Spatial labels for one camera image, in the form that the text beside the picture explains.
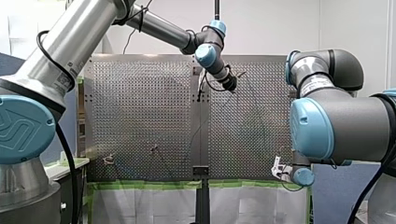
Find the cable clip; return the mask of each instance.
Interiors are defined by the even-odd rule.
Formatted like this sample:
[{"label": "cable clip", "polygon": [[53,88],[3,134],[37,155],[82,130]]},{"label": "cable clip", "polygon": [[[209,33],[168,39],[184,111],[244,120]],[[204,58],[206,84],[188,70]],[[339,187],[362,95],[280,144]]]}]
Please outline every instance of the cable clip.
[{"label": "cable clip", "polygon": [[103,163],[105,165],[114,165],[114,161],[115,161],[115,158],[114,158],[114,154],[112,154],[112,153],[110,153],[109,156],[106,156],[103,158]]},{"label": "cable clip", "polygon": [[292,167],[289,165],[279,164],[280,157],[276,156],[274,166],[271,168],[271,173],[277,179],[291,183],[290,174]]}]

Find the white wall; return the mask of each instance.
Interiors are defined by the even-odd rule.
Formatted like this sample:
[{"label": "white wall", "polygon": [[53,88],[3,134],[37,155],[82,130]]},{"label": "white wall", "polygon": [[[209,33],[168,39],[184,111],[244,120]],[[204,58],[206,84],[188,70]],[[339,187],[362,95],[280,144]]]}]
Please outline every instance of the white wall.
[{"label": "white wall", "polygon": [[[49,30],[64,14],[65,0],[0,0],[0,52],[27,59],[38,32]],[[95,52],[102,52],[102,46]]]},{"label": "white wall", "polygon": [[361,62],[359,96],[388,87],[391,0],[320,0],[320,48],[345,49]]},{"label": "white wall", "polygon": [[[147,0],[137,0],[145,5]],[[150,11],[182,27],[200,31],[214,17],[213,0],[153,0]],[[318,0],[223,0],[220,18],[227,25],[225,54],[283,54],[319,47]],[[112,27],[105,53],[122,53],[130,27]],[[126,53],[178,54],[178,49],[136,32]]]}]

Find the blue joint cap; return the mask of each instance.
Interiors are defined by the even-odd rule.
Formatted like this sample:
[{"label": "blue joint cap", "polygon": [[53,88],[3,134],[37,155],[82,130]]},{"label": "blue joint cap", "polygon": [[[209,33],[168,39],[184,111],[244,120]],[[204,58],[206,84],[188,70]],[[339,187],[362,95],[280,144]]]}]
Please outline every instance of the blue joint cap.
[{"label": "blue joint cap", "polygon": [[385,90],[385,91],[383,91],[383,93],[388,96],[396,96],[396,89]]},{"label": "blue joint cap", "polygon": [[306,157],[329,159],[334,151],[332,124],[320,104],[310,98],[293,101],[290,109],[293,148]]},{"label": "blue joint cap", "polygon": [[0,164],[38,157],[52,142],[56,121],[39,102],[19,95],[0,96]]},{"label": "blue joint cap", "polygon": [[225,32],[227,31],[227,27],[225,26],[225,23],[223,21],[213,20],[213,21],[210,22],[210,26],[213,27],[213,28],[218,29],[225,36]]},{"label": "blue joint cap", "polygon": [[210,67],[217,59],[216,50],[210,44],[202,44],[195,51],[195,59],[202,67]]},{"label": "blue joint cap", "polygon": [[308,168],[300,168],[294,172],[293,182],[302,187],[309,187],[314,184],[315,175]]},{"label": "blue joint cap", "polygon": [[289,55],[288,55],[288,57],[286,58],[286,63],[285,63],[285,78],[286,78],[286,83],[288,83],[288,85],[293,85],[292,83],[291,83],[291,80],[290,80],[290,73],[291,73],[291,71],[290,71],[290,66],[291,66],[291,64],[290,64],[290,62],[291,62],[291,60],[293,60],[293,56],[294,56],[294,54],[295,53],[297,53],[296,51],[293,51],[293,52],[291,52]]}]

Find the perforated metal panel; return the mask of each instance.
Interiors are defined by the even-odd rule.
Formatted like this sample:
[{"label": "perforated metal panel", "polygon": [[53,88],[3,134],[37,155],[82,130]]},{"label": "perforated metal panel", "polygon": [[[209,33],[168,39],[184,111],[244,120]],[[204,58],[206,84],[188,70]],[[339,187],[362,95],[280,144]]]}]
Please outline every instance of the perforated metal panel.
[{"label": "perforated metal panel", "polygon": [[191,57],[95,56],[87,71],[90,180],[191,179]]},{"label": "perforated metal panel", "polygon": [[247,72],[235,94],[212,91],[209,126],[210,178],[273,179],[276,155],[291,160],[291,88],[285,57],[225,56],[233,72]]},{"label": "perforated metal panel", "polygon": [[[210,178],[273,179],[275,155],[291,159],[286,58],[224,59],[247,72],[236,93],[207,92],[197,103],[189,56],[92,57],[84,84],[89,180],[192,179],[191,159],[209,165]],[[110,154],[114,164],[105,165]]]}]

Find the robotic arm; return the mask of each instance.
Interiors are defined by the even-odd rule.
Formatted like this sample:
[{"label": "robotic arm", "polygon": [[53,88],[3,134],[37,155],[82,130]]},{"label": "robotic arm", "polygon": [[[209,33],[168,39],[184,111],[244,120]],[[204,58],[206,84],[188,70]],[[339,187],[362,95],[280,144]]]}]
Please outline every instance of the robotic arm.
[{"label": "robotic arm", "polygon": [[21,69],[0,77],[1,223],[60,223],[60,187],[49,183],[38,157],[58,132],[64,95],[114,22],[159,38],[183,54],[195,54],[224,89],[236,88],[236,77],[220,58],[226,33],[222,21],[214,20],[196,34],[134,5],[134,0],[76,0],[43,41],[40,36],[46,33],[39,34],[39,49]]},{"label": "robotic arm", "polygon": [[213,20],[204,26],[201,33],[184,31],[174,24],[151,12],[139,13],[142,8],[134,5],[131,15],[136,15],[126,22],[127,25],[152,35],[180,49],[183,54],[194,54],[197,62],[219,82],[225,90],[236,88],[236,77],[221,59],[224,48],[226,26],[224,22]]},{"label": "robotic arm", "polygon": [[[355,204],[348,221],[351,223],[365,194],[382,173],[396,176],[396,93],[389,90],[354,98],[354,92],[362,87],[363,72],[359,61],[343,50],[294,51],[285,70],[287,83],[297,90],[297,100],[290,109],[293,161],[281,165],[276,157],[273,175],[308,187],[315,181],[311,163],[380,161],[381,168]],[[369,209],[383,210],[380,216],[389,218],[392,206]]]}]

